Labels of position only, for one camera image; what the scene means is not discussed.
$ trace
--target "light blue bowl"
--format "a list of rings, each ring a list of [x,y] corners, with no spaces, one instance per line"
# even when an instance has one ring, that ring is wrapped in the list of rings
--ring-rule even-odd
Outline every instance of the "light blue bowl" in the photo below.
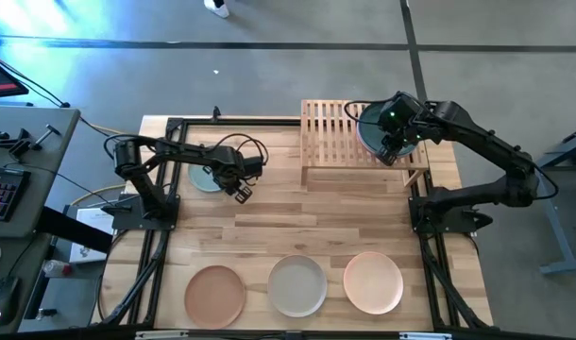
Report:
[[[219,188],[212,179],[212,174],[204,172],[204,166],[202,165],[190,164],[187,168],[187,175],[194,187],[200,191],[205,193],[217,193],[221,191],[221,188]]]
[[[363,122],[373,122],[379,121],[381,116],[381,109],[383,104],[370,104],[364,109],[362,114],[360,114],[359,119]],[[382,138],[384,138],[384,132],[382,132],[378,126],[371,124],[358,124],[357,125],[357,138],[364,145],[364,147],[370,151],[372,154],[382,147]],[[404,146],[398,153],[398,157],[408,156],[416,149],[416,145]]]

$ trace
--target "wooden tabletop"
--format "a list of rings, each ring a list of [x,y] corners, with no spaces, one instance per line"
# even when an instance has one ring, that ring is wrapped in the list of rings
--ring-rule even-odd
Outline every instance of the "wooden tabletop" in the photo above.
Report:
[[[145,116],[140,133],[162,136],[167,119],[168,116]],[[166,257],[156,328],[196,328],[184,310],[187,283],[203,267],[222,264],[235,270],[247,289],[246,306],[230,329],[431,330],[420,247],[411,232],[407,208],[410,193],[403,188],[400,171],[313,169],[306,188],[301,188],[299,127],[194,126],[189,127],[187,142],[211,145],[238,131],[261,140],[269,149],[270,161],[252,188],[253,196],[244,205],[222,193],[199,192],[187,178],[188,166],[182,166],[178,189],[181,208]],[[229,139],[227,145],[237,146],[241,141]],[[427,144],[427,148],[434,184],[459,187],[451,144]],[[254,147],[243,150],[247,156],[256,154]],[[150,154],[145,150],[144,160]],[[111,253],[101,296],[104,314],[134,282],[143,237],[142,231],[131,231]],[[455,286],[480,319],[491,324],[482,272],[472,243],[462,235],[447,234],[446,246]],[[388,255],[403,275],[403,298],[388,314],[360,312],[343,290],[348,261],[368,250]],[[324,304],[309,317],[280,314],[266,294],[273,265],[289,254],[310,256],[322,266],[329,281]],[[148,283],[141,316],[149,289]],[[442,289],[438,289],[438,295],[442,314],[447,315]]]

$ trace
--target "desk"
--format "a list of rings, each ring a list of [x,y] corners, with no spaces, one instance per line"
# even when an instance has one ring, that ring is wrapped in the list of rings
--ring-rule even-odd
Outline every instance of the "desk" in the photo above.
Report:
[[[28,151],[22,160],[28,164],[57,171],[61,160],[70,143],[74,128],[80,113],[74,109],[41,109],[0,107],[0,130],[8,132],[10,138],[15,138],[19,128],[25,128],[38,138],[46,132],[45,125],[50,124],[61,136],[49,136],[42,143],[41,151]],[[6,149],[0,148],[0,166],[13,162]],[[21,168],[13,164],[10,167]],[[23,199],[15,209],[11,220],[5,224],[0,222],[0,247],[3,254],[0,260],[0,279],[5,277],[15,259],[28,245],[32,231],[37,227],[44,202],[49,195],[55,176],[49,172],[27,168],[32,175]],[[30,249],[24,254],[13,271],[13,275],[21,279],[19,309],[15,319],[7,326],[0,327],[0,333],[16,332],[24,316],[24,310],[30,299],[34,282],[41,272],[42,261],[49,249],[51,236],[37,234]]]
[[[164,135],[167,119],[167,116],[144,117],[140,133],[151,137]],[[244,205],[225,194],[197,191],[187,178],[187,166],[181,168],[178,188],[181,207],[166,256],[155,327],[196,328],[184,311],[185,287],[199,269],[222,264],[234,269],[247,289],[246,306],[229,329],[431,330],[420,247],[411,232],[407,205],[410,191],[403,187],[401,173],[314,169],[306,187],[301,188],[299,127],[193,126],[189,127],[187,142],[212,145],[238,130],[261,140],[269,149],[270,161],[253,187],[253,196]],[[228,140],[228,145],[237,146],[239,141]],[[246,156],[256,154],[254,147],[243,150]],[[428,145],[428,153],[435,185],[459,186],[451,144]],[[150,151],[143,151],[144,160],[150,155]],[[168,173],[165,182],[170,181]],[[150,175],[154,179],[156,172]],[[135,280],[143,238],[141,231],[128,232],[110,255],[101,297],[106,315]],[[461,235],[446,235],[446,245],[455,286],[478,316],[491,324],[473,245]],[[403,274],[403,298],[388,314],[360,312],[343,290],[345,266],[353,256],[367,250],[387,254]],[[328,277],[327,298],[310,317],[284,316],[274,309],[266,295],[269,272],[279,259],[289,254],[311,256]],[[444,305],[442,313],[447,315],[442,289],[438,289],[438,294]],[[148,296],[146,286],[141,315]]]

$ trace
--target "shoe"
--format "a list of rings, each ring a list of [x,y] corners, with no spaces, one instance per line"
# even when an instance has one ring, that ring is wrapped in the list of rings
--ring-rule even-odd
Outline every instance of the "shoe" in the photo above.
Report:
[[[225,19],[229,17],[229,9],[227,5],[223,5],[220,8],[214,5],[214,1],[212,0],[204,0],[204,6],[211,11],[212,13],[220,16],[221,18]]]

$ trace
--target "gray floor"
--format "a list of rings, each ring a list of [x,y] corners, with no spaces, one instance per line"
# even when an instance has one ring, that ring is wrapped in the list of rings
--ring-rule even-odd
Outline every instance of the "gray floor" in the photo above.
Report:
[[[410,0],[418,43],[576,45],[576,0]],[[200,0],[5,0],[0,35],[141,42],[406,43],[399,0],[236,0],[223,21]],[[145,114],[297,115],[303,98],[380,99],[415,91],[407,51],[80,49],[0,46],[0,57],[78,107],[94,124],[136,132]],[[485,128],[537,157],[576,129],[576,54],[421,53],[429,98],[463,105]],[[11,100],[50,106],[36,95]],[[96,189],[120,183],[99,135],[80,126],[60,172]],[[464,185],[500,171],[457,146]],[[557,203],[576,233],[576,175]],[[57,180],[48,205],[83,195]],[[541,209],[483,207],[479,235],[496,325],[576,336],[576,272],[545,277],[560,259]],[[61,255],[67,252],[62,245]],[[96,275],[81,269],[80,277]],[[22,330],[85,325],[93,280],[52,282],[43,307],[61,314]]]

